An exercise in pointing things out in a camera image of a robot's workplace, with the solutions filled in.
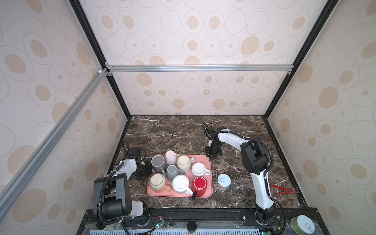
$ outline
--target pink mug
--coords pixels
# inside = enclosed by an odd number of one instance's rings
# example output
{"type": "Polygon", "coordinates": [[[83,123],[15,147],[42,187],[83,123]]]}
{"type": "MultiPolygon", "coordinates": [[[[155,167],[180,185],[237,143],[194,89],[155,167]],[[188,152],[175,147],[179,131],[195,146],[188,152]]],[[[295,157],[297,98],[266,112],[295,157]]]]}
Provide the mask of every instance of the pink mug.
{"type": "Polygon", "coordinates": [[[177,154],[174,151],[169,150],[169,151],[166,152],[165,160],[166,160],[167,166],[176,165],[177,154]]]}

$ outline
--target red tongs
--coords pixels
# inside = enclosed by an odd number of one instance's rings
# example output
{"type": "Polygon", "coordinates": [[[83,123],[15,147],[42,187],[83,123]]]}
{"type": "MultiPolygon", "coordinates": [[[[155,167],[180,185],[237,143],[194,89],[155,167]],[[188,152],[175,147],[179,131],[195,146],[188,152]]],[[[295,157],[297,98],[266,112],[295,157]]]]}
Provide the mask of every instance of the red tongs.
{"type": "Polygon", "coordinates": [[[270,186],[272,186],[273,188],[277,188],[279,190],[282,190],[282,192],[276,193],[276,195],[280,195],[280,194],[283,194],[283,193],[294,193],[295,192],[292,188],[282,188],[281,186],[274,185],[274,184],[272,184],[270,186]]]}

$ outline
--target wall panel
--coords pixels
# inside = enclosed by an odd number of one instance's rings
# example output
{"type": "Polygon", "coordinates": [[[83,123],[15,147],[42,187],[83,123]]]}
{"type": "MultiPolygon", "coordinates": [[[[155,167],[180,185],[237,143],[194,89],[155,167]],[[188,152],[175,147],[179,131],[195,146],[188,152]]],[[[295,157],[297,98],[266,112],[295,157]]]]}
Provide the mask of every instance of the wall panel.
{"type": "Polygon", "coordinates": [[[75,235],[125,121],[105,79],[1,221],[0,235],[75,235]]]}
{"type": "Polygon", "coordinates": [[[326,0],[80,2],[110,64],[287,64],[326,0]]]}
{"type": "Polygon", "coordinates": [[[98,69],[65,1],[1,1],[0,192],[98,69]]]}
{"type": "Polygon", "coordinates": [[[337,6],[269,118],[332,235],[376,230],[375,6],[337,6]]]}
{"type": "Polygon", "coordinates": [[[264,114],[286,71],[114,73],[131,114],[264,114]]]}

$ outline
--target marble table surface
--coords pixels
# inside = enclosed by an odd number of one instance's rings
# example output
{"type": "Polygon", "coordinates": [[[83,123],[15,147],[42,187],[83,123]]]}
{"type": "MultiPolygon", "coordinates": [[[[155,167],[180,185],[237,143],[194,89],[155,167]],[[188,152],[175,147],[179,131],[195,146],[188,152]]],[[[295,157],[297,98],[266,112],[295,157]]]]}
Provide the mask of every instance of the marble table surface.
{"type": "MultiPolygon", "coordinates": [[[[208,138],[201,124],[206,122],[215,128],[224,126],[248,137],[259,137],[270,148],[274,156],[274,167],[269,172],[269,183],[284,188],[292,188],[289,177],[277,154],[276,148],[261,117],[251,116],[134,116],[126,132],[130,147],[146,151],[146,161],[159,153],[173,150],[179,154],[205,155],[208,138]]],[[[255,191],[250,174],[244,169],[240,151],[222,145],[223,156],[212,161],[213,195],[210,198],[154,197],[146,193],[148,177],[144,180],[129,179],[132,199],[143,201],[149,208],[249,208],[253,207],[255,191]],[[231,186],[226,191],[218,190],[216,179],[225,173],[231,178],[231,186]]],[[[121,149],[117,162],[124,156],[121,149]]],[[[271,188],[272,194],[279,191],[271,188]]],[[[295,194],[276,196],[285,208],[302,207],[295,194]]]]}

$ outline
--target white mug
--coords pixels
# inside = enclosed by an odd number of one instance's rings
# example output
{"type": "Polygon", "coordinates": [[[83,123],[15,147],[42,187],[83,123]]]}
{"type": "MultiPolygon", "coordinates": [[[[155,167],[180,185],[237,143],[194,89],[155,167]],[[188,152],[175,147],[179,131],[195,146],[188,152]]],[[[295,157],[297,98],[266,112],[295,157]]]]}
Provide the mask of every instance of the white mug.
{"type": "Polygon", "coordinates": [[[210,175],[211,171],[208,170],[205,165],[201,162],[196,162],[192,165],[192,173],[195,176],[210,175]]]}
{"type": "Polygon", "coordinates": [[[185,155],[182,155],[177,158],[176,166],[183,170],[185,173],[188,173],[191,169],[191,164],[195,162],[194,158],[189,158],[185,155]]]}
{"type": "Polygon", "coordinates": [[[177,154],[174,151],[169,150],[169,151],[166,152],[165,160],[166,160],[167,166],[175,165],[176,160],[177,160],[177,154]]]}
{"type": "Polygon", "coordinates": [[[172,187],[177,193],[187,193],[189,196],[193,195],[192,190],[189,188],[189,179],[183,174],[175,176],[172,180],[172,187]]]}
{"type": "Polygon", "coordinates": [[[162,193],[165,190],[171,191],[171,187],[166,185],[166,177],[161,173],[152,175],[150,178],[150,186],[158,193],[162,193]]]}

